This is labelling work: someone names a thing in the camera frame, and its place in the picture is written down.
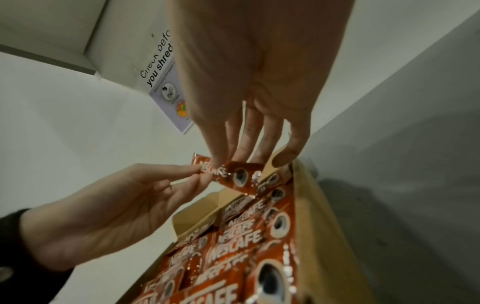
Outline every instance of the hand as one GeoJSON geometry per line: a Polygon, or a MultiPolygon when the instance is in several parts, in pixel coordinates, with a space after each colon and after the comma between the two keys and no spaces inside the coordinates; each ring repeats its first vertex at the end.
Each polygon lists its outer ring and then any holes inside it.
{"type": "Polygon", "coordinates": [[[24,213],[23,240],[38,262],[57,271],[119,251],[151,235],[205,190],[212,177],[199,171],[199,165],[133,165],[24,213]]]}
{"type": "Polygon", "coordinates": [[[247,161],[262,127],[251,162],[266,163],[285,119],[290,140],[272,164],[299,155],[352,6],[353,0],[167,0],[188,113],[212,166],[247,161]]]}

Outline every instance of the poster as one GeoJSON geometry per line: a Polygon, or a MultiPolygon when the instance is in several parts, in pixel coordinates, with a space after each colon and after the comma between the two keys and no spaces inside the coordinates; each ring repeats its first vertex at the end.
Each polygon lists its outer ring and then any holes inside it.
{"type": "Polygon", "coordinates": [[[167,63],[162,70],[164,70],[163,74],[160,75],[149,95],[176,128],[184,134],[192,126],[193,121],[187,115],[175,60],[167,63]]]}

